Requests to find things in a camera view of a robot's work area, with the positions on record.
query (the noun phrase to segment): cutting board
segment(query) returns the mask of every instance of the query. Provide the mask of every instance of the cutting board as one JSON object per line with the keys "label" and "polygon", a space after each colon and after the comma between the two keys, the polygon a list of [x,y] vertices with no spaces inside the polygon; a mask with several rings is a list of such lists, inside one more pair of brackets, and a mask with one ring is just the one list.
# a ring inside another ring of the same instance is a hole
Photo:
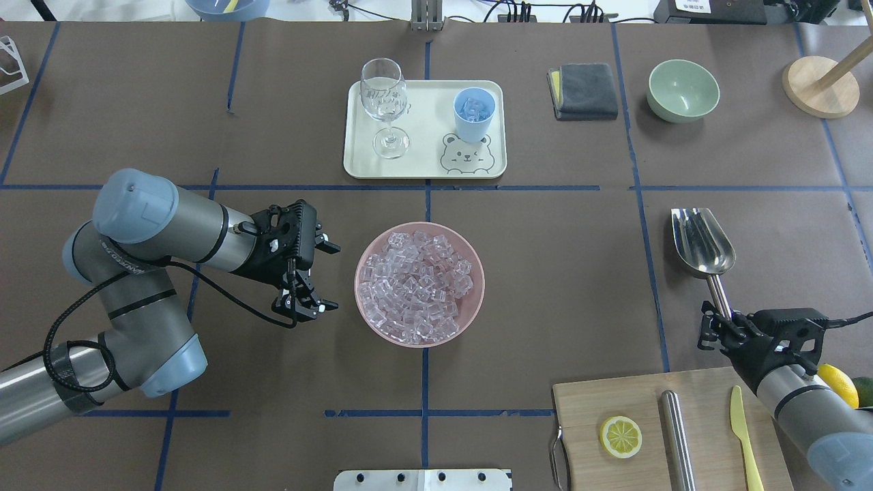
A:
{"label": "cutting board", "polygon": [[[773,420],[729,367],[556,384],[552,390],[572,489],[671,489],[670,444],[664,440],[667,433],[658,405],[661,393],[670,389],[678,394],[682,407],[697,489],[745,491],[742,449],[729,416],[734,385],[743,388],[746,422],[764,489],[793,491]],[[643,433],[643,446],[630,459],[616,459],[600,444],[602,422],[619,415],[633,419]]]}

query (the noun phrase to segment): bowl of ice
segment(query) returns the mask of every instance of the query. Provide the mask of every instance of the bowl of ice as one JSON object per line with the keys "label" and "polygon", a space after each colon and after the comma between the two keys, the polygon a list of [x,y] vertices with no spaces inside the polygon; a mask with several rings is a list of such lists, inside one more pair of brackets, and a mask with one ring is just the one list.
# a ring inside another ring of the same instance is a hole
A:
{"label": "bowl of ice", "polygon": [[485,297],[482,261],[463,237],[431,222],[392,227],[370,243],[354,274],[354,299],[367,325],[400,346],[451,341]]}

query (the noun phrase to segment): lemon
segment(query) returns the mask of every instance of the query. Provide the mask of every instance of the lemon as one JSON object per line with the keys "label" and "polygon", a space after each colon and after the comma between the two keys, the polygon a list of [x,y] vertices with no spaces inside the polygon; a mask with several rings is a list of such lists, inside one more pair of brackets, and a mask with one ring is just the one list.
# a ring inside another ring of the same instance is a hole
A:
{"label": "lemon", "polygon": [[873,406],[873,378],[855,377],[852,383],[858,389],[858,407]]}
{"label": "lemon", "polygon": [[633,419],[613,416],[601,425],[601,445],[613,457],[628,459],[643,445],[643,433]]}
{"label": "lemon", "polygon": [[834,365],[824,363],[819,365],[819,377],[824,380],[825,384],[830,385],[830,388],[846,401],[852,409],[858,408],[858,390],[855,384],[852,384],[852,379],[848,375],[842,373],[840,369]]}

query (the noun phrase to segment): gray cloth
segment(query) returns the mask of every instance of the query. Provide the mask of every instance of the gray cloth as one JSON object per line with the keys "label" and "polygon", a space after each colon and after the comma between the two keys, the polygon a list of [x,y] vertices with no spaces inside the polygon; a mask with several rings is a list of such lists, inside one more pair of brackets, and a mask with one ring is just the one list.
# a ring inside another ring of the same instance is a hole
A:
{"label": "gray cloth", "polygon": [[585,121],[614,120],[618,117],[615,82],[609,65],[569,64],[562,65],[559,70],[560,105],[555,91],[552,91],[555,118],[560,121]]}

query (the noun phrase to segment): black box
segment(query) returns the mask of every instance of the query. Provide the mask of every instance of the black box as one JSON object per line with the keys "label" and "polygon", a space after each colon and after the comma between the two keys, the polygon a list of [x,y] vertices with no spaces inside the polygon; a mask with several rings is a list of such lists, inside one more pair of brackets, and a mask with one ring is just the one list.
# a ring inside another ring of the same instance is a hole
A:
{"label": "black box", "polygon": [[660,24],[766,24],[763,0],[661,0]]}

